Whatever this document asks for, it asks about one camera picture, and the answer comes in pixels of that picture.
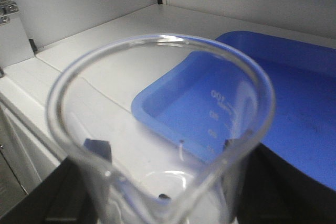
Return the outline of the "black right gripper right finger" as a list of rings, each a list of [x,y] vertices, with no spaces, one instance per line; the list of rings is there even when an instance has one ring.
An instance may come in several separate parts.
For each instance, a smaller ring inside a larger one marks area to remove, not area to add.
[[[319,140],[269,136],[249,159],[238,223],[335,223],[335,155]]]

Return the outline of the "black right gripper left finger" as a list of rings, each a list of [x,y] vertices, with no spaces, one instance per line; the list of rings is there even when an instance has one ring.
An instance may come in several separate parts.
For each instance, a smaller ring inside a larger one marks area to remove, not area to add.
[[[1,223],[97,223],[79,167],[66,157],[31,193],[1,216]]]

